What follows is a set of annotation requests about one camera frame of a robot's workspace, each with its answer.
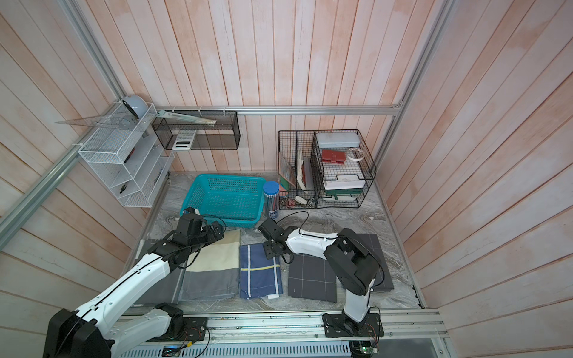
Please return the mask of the blue plaid pillowcase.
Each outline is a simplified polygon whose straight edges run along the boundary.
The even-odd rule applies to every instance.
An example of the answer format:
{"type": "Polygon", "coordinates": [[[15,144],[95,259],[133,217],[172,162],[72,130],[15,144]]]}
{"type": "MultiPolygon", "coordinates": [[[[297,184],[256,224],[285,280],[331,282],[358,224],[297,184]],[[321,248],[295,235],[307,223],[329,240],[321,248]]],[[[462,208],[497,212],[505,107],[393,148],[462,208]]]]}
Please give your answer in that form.
{"type": "Polygon", "coordinates": [[[280,260],[267,259],[262,243],[240,246],[239,296],[275,299],[283,293],[280,260]]]}

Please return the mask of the beige grey striped pillowcase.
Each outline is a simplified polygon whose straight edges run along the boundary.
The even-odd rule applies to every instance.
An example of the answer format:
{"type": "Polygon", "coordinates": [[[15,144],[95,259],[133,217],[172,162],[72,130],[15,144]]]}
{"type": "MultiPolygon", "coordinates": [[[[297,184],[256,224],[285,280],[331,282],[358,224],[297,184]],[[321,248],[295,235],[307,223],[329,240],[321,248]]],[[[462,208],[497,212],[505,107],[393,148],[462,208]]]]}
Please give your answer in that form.
{"type": "Polygon", "coordinates": [[[186,269],[180,301],[233,298],[239,290],[240,230],[226,231],[224,238],[201,250],[186,269]]]}

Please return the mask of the teal plastic basket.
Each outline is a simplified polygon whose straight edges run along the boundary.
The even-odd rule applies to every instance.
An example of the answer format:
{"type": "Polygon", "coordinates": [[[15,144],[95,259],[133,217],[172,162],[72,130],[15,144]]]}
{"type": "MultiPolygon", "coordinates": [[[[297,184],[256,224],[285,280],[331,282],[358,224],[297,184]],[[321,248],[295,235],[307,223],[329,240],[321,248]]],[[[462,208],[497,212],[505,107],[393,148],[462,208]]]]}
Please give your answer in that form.
{"type": "Polygon", "coordinates": [[[266,182],[260,177],[200,174],[180,213],[191,207],[209,222],[223,219],[228,227],[252,228],[261,219],[266,182]]]}

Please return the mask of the plain grey pillowcase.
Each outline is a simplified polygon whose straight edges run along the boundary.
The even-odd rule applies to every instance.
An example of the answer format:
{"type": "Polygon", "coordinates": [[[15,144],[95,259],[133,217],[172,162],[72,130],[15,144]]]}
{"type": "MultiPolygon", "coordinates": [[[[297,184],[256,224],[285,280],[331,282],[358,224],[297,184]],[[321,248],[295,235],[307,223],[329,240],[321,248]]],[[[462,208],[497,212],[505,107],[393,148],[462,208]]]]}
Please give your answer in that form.
{"type": "MultiPolygon", "coordinates": [[[[157,240],[142,240],[137,249],[134,259],[134,266],[147,253],[147,250],[156,243],[157,240]]],[[[158,281],[144,295],[142,295],[134,306],[157,305],[162,303],[177,304],[179,301],[179,292],[181,290],[184,271],[176,268],[164,279],[158,281]]]]}

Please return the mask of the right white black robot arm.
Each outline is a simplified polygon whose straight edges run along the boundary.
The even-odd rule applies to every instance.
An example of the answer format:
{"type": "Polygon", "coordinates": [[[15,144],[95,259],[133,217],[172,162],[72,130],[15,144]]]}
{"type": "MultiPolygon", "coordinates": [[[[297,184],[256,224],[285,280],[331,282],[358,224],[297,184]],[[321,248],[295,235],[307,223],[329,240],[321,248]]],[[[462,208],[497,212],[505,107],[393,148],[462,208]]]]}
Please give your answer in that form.
{"type": "Polygon", "coordinates": [[[264,250],[268,259],[305,254],[328,262],[346,290],[345,307],[340,314],[343,323],[355,330],[365,325],[370,314],[370,294],[383,266],[379,256],[354,231],[344,228],[338,233],[321,234],[295,226],[282,228],[274,219],[265,220],[258,231],[267,240],[264,250]]]}

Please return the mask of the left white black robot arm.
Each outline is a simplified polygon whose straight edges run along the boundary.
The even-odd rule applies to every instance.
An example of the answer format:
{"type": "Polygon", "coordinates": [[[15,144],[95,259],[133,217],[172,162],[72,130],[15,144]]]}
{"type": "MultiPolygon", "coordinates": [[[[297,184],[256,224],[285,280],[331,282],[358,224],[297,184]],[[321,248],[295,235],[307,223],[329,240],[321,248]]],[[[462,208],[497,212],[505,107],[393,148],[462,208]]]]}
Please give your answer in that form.
{"type": "Polygon", "coordinates": [[[182,310],[173,304],[156,305],[146,315],[118,325],[117,321],[149,289],[173,271],[194,262],[191,254],[222,240],[226,222],[183,211],[176,229],[147,250],[138,263],[95,298],[76,310],[62,309],[49,321],[44,357],[117,357],[156,338],[189,338],[182,310]]]}

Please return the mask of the blue lid pen cup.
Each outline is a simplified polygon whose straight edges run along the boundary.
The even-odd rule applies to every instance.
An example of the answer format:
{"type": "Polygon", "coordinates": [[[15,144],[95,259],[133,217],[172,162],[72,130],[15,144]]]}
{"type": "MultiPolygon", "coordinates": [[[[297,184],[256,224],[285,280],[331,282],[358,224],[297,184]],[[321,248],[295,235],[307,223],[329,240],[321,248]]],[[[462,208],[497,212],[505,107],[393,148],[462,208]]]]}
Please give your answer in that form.
{"type": "Polygon", "coordinates": [[[280,186],[275,181],[267,181],[264,184],[264,212],[268,218],[276,220],[279,214],[280,186]]]}

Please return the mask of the white book stack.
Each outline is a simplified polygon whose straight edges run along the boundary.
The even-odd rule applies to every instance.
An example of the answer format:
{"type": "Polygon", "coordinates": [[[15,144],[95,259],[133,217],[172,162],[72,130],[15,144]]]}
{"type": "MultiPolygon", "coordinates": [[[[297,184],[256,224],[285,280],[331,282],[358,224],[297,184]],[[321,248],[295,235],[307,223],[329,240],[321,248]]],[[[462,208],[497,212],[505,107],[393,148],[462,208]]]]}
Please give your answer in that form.
{"type": "Polygon", "coordinates": [[[358,175],[338,175],[334,180],[323,181],[326,190],[363,189],[366,181],[358,175]]]}

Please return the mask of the red wallet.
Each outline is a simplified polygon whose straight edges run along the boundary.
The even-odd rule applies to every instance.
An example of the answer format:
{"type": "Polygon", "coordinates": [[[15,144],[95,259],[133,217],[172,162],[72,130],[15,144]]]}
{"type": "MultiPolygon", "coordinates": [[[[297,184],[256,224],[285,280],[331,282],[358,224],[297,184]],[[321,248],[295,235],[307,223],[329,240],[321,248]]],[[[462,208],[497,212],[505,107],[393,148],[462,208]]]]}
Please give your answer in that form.
{"type": "Polygon", "coordinates": [[[321,160],[324,163],[344,164],[346,162],[346,153],[331,149],[322,149],[321,160]]]}

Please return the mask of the white pencil case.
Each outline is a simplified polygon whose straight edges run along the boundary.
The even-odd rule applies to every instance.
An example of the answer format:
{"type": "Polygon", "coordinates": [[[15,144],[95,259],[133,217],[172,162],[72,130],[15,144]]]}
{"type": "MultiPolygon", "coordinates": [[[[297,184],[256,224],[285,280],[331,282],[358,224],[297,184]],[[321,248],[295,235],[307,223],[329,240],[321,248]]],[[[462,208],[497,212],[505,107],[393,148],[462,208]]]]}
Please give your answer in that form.
{"type": "Polygon", "coordinates": [[[316,141],[321,149],[358,148],[361,144],[355,132],[321,132],[316,134],[316,141]]]}

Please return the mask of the white tape roll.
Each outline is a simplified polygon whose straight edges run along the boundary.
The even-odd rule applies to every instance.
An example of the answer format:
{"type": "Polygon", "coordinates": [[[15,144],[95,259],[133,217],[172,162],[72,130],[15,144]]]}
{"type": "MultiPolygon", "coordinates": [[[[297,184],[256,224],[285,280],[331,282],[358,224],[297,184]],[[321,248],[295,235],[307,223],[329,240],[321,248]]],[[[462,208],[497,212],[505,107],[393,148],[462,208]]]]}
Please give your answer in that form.
{"type": "Polygon", "coordinates": [[[365,158],[365,154],[360,148],[350,148],[346,151],[348,161],[360,162],[365,158]]]}

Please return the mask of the clear triangle ruler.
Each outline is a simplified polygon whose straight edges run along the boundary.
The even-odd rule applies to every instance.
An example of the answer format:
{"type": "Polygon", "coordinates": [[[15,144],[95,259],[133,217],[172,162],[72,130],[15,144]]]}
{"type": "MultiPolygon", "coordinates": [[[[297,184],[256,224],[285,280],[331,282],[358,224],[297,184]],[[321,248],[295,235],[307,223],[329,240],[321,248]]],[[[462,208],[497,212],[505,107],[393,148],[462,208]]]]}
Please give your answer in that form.
{"type": "Polygon", "coordinates": [[[57,122],[58,125],[69,125],[88,128],[108,128],[113,130],[133,130],[139,119],[131,113],[112,113],[105,116],[94,116],[83,119],[71,119],[57,122]]]}

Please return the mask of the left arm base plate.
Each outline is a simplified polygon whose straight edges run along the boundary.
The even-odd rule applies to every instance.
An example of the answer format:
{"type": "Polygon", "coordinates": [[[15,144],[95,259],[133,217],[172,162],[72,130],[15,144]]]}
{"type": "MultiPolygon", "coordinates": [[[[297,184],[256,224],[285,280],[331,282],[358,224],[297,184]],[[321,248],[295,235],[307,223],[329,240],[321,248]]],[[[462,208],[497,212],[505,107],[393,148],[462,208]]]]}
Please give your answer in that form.
{"type": "Polygon", "coordinates": [[[167,332],[150,339],[150,342],[204,341],[207,333],[207,317],[176,317],[175,322],[170,323],[167,332]]]}

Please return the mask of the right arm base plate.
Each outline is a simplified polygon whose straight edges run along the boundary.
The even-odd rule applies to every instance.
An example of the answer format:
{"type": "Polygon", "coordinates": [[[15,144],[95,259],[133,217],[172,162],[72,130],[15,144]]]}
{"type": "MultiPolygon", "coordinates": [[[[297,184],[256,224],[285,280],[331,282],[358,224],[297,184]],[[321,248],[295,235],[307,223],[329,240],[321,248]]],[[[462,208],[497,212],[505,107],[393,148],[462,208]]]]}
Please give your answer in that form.
{"type": "Polygon", "coordinates": [[[374,337],[384,335],[379,313],[368,312],[362,322],[354,322],[344,313],[322,315],[325,335],[328,338],[374,337]]]}

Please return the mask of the aluminium mounting rail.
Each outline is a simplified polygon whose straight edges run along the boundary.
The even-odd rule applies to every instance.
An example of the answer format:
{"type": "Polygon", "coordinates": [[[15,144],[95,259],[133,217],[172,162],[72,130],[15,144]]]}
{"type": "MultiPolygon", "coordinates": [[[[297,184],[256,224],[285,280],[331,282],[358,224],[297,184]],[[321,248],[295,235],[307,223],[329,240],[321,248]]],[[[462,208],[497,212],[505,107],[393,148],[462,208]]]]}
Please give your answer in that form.
{"type": "MultiPolygon", "coordinates": [[[[380,315],[380,330],[357,340],[438,339],[448,331],[437,310],[373,310],[380,315]]],[[[325,326],[320,311],[200,313],[215,344],[263,342],[325,341],[325,326]]]]}

